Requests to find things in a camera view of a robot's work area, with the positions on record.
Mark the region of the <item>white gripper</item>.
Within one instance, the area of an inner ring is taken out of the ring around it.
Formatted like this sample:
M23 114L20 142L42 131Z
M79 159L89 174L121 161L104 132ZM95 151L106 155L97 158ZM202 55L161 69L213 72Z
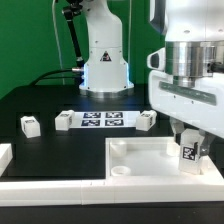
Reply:
M199 78L193 88L173 85L172 81L173 77L165 72L150 72L151 107L171 117L174 134L184 131L183 122L202 129L200 156L207 156L215 136L224 138L224 75L215 73L212 77Z

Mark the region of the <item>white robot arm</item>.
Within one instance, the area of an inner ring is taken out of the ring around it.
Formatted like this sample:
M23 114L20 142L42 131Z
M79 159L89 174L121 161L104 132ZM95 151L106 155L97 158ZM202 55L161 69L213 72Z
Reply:
M107 0L84 0L89 58L83 94L113 96L130 91L121 50L121 24ZM164 46L147 59L153 109L199 129L201 154L224 137L224 0L148 0L149 24Z

